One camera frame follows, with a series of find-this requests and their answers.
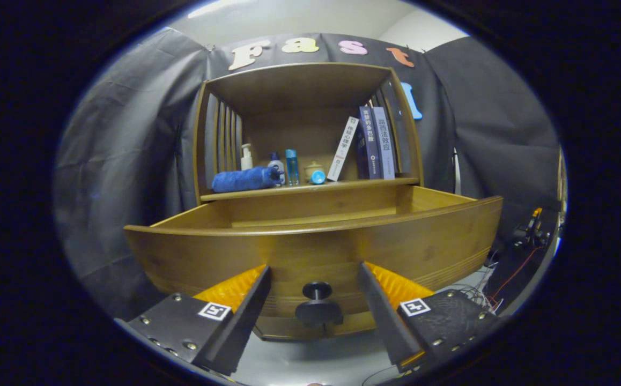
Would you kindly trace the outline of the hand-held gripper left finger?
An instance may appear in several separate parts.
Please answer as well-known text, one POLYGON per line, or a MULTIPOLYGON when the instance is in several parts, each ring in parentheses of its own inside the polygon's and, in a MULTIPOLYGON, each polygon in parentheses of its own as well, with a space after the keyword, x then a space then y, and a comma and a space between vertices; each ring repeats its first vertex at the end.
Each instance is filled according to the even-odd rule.
POLYGON ((128 322, 115 319, 129 337, 188 372, 232 375, 252 335, 270 288, 271 269, 261 265, 240 274, 242 296, 225 303, 172 293, 128 322))

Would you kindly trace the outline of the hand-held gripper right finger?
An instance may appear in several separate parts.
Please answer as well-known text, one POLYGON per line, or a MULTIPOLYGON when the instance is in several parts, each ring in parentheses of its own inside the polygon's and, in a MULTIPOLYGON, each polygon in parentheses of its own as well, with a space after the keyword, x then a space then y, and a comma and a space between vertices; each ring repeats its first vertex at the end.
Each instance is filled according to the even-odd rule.
POLYGON ((401 373, 440 369, 489 338, 501 317, 461 291, 431 293, 369 262, 358 281, 392 365, 401 373))

